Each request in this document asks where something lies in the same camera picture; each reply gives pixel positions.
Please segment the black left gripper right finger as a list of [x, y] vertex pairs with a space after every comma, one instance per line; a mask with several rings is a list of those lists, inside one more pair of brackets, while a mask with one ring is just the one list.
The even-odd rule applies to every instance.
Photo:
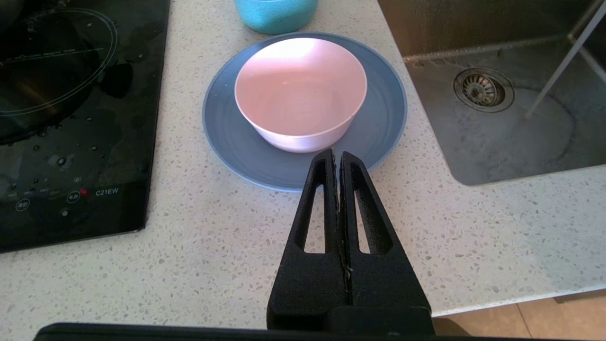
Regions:
[[347, 305], [340, 332], [433, 332], [431, 306], [364, 163], [344, 152], [339, 226]]

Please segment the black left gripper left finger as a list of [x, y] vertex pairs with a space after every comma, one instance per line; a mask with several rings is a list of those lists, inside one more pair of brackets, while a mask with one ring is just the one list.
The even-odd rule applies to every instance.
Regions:
[[[267, 304], [269, 330], [318, 332], [324, 329], [332, 309], [348, 304], [336, 185], [335, 156], [327, 149], [316, 154], [310, 163]], [[318, 187], [324, 189], [325, 251], [312, 254], [304, 248]]]

